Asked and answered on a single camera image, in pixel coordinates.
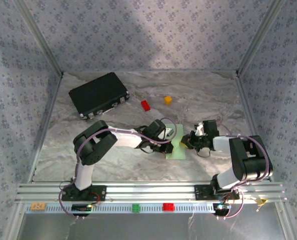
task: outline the yellow block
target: yellow block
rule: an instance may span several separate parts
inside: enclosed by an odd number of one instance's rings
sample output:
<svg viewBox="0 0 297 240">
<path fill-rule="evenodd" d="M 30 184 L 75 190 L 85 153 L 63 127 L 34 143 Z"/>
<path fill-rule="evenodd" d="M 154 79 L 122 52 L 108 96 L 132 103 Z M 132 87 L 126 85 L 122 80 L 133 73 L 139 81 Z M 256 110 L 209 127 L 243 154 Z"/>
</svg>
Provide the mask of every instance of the yellow block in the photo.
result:
<svg viewBox="0 0 297 240">
<path fill-rule="evenodd" d="M 166 105 L 170 105 L 172 102 L 172 98 L 170 96 L 164 97 L 164 102 Z"/>
<path fill-rule="evenodd" d="M 45 202 L 33 202 L 30 206 L 32 211 L 43 211 L 47 207 Z"/>
</svg>

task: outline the gray marble floor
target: gray marble floor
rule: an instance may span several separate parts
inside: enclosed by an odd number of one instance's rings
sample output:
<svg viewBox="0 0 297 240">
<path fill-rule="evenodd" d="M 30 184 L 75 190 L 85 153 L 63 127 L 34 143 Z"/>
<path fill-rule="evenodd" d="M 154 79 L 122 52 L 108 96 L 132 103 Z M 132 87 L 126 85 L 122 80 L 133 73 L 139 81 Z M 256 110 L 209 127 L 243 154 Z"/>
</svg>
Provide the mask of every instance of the gray marble floor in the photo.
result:
<svg viewBox="0 0 297 240">
<path fill-rule="evenodd" d="M 249 134 L 232 73 L 116 72 L 130 91 L 129 101 L 94 119 L 80 120 L 69 91 L 104 74 L 106 72 L 64 74 L 36 164 L 34 181 L 69 180 L 76 163 L 72 141 L 98 120 L 113 127 L 130 129 L 168 117 L 183 124 L 184 133 L 189 133 L 194 124 L 216 119 L 235 134 Z M 171 105 L 164 104 L 165 96 L 173 98 Z M 148 101 L 150 111 L 144 112 L 142 100 Z M 220 134 L 227 133 L 223 126 L 218 128 Z M 209 158 L 201 158 L 195 151 L 187 149 L 185 160 L 172 160 L 161 153 L 146 154 L 127 147 L 113 147 L 96 164 L 93 180 L 203 181 L 225 171 L 230 165 L 230 156 L 222 153 L 212 152 Z"/>
</svg>

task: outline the red block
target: red block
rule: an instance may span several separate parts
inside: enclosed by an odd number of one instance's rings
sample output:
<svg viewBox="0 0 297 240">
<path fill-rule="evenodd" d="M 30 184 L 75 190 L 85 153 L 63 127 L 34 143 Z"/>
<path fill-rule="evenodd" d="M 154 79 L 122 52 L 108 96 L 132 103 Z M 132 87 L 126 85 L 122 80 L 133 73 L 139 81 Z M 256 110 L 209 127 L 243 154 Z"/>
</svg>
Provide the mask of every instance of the red block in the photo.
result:
<svg viewBox="0 0 297 240">
<path fill-rule="evenodd" d="M 174 212 L 175 211 L 174 203 L 163 203 L 163 211 Z"/>
<path fill-rule="evenodd" d="M 147 112 L 147 111 L 149 111 L 151 109 L 150 105 L 148 104 L 148 102 L 146 100 L 141 101 L 140 104 L 142 104 L 142 107 L 143 107 L 145 112 Z"/>
</svg>

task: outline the wall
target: wall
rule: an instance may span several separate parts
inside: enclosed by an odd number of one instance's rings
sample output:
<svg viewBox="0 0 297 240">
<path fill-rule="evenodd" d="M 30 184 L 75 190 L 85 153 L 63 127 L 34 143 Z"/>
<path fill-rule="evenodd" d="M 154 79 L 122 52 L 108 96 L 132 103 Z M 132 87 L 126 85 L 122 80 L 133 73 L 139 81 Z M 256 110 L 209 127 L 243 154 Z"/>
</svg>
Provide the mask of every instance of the wall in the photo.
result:
<svg viewBox="0 0 297 240">
<path fill-rule="evenodd" d="M 0 1 L 0 238 L 58 80 L 13 2 Z"/>
<path fill-rule="evenodd" d="M 234 70 L 271 0 L 27 1 L 62 70 Z"/>
<path fill-rule="evenodd" d="M 286 1 L 241 79 L 297 221 L 297 0 Z"/>
</svg>

